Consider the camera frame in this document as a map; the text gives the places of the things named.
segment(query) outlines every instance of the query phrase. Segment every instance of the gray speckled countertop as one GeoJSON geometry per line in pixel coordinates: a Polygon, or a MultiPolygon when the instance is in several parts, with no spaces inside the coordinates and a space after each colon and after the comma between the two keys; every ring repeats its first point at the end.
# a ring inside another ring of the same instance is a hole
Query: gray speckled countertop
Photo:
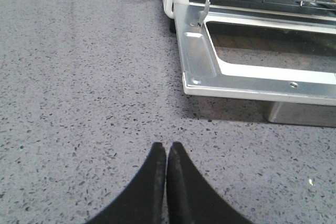
{"type": "Polygon", "coordinates": [[[168,26],[162,0],[0,0],[0,223],[84,223],[154,141],[255,223],[336,223],[336,129],[184,95],[168,26]]]}

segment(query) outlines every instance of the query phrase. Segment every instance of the white toaster oven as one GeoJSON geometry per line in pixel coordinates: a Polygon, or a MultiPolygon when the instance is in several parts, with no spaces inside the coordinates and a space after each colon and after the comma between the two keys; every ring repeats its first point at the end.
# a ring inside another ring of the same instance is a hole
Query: white toaster oven
{"type": "Polygon", "coordinates": [[[336,0],[163,0],[184,92],[269,101],[271,122],[336,126],[336,0]]]}

